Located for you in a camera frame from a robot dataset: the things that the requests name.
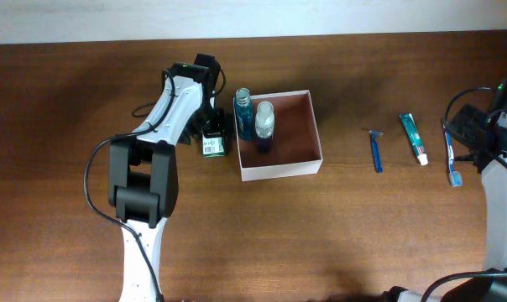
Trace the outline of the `green white soap box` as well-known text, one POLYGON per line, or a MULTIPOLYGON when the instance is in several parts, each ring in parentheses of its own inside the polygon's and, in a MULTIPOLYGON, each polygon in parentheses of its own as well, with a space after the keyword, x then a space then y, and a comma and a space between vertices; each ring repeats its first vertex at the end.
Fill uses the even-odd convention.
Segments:
POLYGON ((226 154, 223 136, 207 137, 202 135, 202 155, 204 158, 223 157, 226 154))

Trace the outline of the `blue mouthwash bottle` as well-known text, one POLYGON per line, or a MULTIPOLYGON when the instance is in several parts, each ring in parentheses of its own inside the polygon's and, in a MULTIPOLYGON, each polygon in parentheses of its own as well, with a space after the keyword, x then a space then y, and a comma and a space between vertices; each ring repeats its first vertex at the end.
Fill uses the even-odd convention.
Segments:
POLYGON ((253 105, 247 88, 239 88, 234 97, 235 118, 238 136, 242 140, 253 138, 253 105))

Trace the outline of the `blue white toothbrush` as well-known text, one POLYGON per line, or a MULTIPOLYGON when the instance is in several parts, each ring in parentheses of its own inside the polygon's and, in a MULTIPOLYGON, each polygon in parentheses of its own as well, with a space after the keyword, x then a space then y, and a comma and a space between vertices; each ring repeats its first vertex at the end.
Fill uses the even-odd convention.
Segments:
POLYGON ((463 179, 461 174, 454 169, 454 152, 452 148, 452 138, 448 132, 444 132, 446 146, 447 146, 447 175, 450 185, 452 187, 461 187, 463 179))

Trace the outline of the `clear hand sanitizer bottle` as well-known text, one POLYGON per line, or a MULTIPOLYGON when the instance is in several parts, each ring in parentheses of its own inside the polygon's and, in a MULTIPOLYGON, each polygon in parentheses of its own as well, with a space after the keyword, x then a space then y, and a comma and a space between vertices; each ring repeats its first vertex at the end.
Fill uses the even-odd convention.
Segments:
POLYGON ((263 101, 258 104, 255 115, 255 143, 260 153, 268 153, 274 136, 275 115, 271 102, 263 101))

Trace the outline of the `green toothpaste tube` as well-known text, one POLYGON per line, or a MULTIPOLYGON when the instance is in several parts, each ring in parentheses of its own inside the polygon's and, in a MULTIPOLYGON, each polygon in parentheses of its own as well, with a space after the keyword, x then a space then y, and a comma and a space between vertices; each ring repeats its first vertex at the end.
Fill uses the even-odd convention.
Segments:
POLYGON ((410 144, 420 165, 428 165, 428 158, 421 136, 411 113, 400 114, 400 119, 407 133, 410 144))

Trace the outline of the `white cardboard box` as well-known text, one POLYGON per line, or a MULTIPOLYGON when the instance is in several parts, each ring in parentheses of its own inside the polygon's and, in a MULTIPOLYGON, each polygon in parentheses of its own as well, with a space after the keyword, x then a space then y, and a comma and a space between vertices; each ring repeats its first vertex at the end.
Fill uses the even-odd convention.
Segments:
POLYGON ((267 101, 274 106, 272 143, 261 151, 254 139, 237 138, 238 160, 243 181, 315 174, 323 157, 315 113, 308 90, 251 96, 256 107, 267 101))

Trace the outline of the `blue disposable razor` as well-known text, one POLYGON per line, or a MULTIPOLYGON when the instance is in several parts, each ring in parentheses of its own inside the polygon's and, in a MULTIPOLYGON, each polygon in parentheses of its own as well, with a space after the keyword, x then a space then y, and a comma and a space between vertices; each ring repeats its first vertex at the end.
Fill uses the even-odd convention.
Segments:
POLYGON ((370 137, 372 155, 374 158, 374 168, 375 168, 375 171, 380 174, 383 172, 383 166, 382 166, 382 161, 381 161, 381 157, 380 157, 379 146, 377 143, 377 137, 382 136, 384 133, 380 132, 380 131, 369 129, 368 134, 370 137))

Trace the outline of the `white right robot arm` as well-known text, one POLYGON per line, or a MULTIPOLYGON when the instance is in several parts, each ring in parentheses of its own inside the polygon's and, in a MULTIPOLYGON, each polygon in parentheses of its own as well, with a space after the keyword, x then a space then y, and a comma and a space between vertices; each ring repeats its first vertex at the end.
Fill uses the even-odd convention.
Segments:
POLYGON ((507 79, 493 92, 494 99, 486 111, 466 104, 454 117, 446 115, 442 119, 451 184, 462 182, 453 168, 458 160, 452 149, 454 141, 468 148, 469 153, 462 159, 473 163, 481 175, 487 208, 483 270, 447 275, 422 294, 394 286, 383 292, 380 300, 433 301, 438 287, 460 279, 462 284, 441 296, 442 301, 507 301, 507 79))

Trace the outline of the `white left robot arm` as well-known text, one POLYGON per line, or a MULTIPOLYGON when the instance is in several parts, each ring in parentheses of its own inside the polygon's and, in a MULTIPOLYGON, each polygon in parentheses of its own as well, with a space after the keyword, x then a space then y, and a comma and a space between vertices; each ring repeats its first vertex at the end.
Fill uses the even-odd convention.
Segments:
POLYGON ((122 301, 161 301, 159 262, 165 223, 179 194, 176 146, 208 139, 225 151, 227 126, 216 98, 225 76, 217 59, 198 54, 162 73, 162 92, 145 120, 110 144, 108 202, 124 225, 122 301))

